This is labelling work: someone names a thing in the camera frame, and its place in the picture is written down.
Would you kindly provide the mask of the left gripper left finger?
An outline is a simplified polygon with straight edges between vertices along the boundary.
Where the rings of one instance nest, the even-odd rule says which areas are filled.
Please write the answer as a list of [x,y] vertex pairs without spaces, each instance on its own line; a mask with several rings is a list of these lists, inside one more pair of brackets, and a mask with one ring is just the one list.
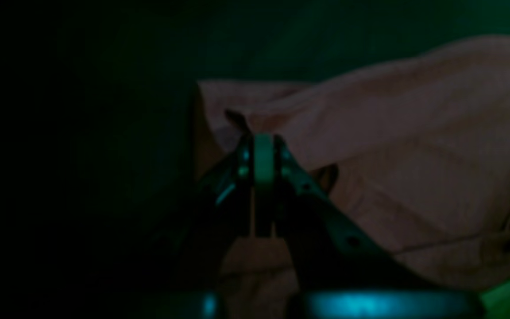
[[253,135],[210,169],[178,212],[157,227],[147,262],[152,291],[142,319],[228,319],[216,286],[235,240],[250,233]]

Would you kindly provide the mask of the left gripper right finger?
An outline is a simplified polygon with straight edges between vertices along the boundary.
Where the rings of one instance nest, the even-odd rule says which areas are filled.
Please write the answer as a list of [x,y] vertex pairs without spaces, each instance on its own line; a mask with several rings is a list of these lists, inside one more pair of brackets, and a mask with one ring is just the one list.
[[273,136],[274,214],[300,291],[287,319],[479,319],[476,293],[439,287],[380,247],[328,199]]

